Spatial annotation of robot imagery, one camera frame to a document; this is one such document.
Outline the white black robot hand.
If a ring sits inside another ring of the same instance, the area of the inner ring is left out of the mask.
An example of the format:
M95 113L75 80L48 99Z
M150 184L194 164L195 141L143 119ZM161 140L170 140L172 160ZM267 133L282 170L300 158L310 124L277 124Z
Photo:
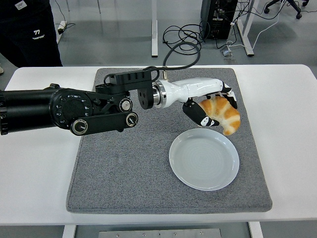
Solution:
M232 89L219 79L191 78L176 82L158 80L155 107L167 108L174 102L183 103L183 112L200 126L221 125L224 134L240 126L236 97Z

